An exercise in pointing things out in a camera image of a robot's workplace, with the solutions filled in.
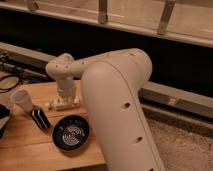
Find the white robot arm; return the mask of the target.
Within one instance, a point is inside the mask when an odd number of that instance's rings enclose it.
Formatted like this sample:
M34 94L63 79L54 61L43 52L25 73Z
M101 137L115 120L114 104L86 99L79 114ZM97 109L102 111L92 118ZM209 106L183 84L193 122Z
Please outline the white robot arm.
M166 171L138 98L152 73L143 50L116 50L81 60L63 54L47 63L46 72L64 97L74 95L68 81L81 78L84 108L109 171Z

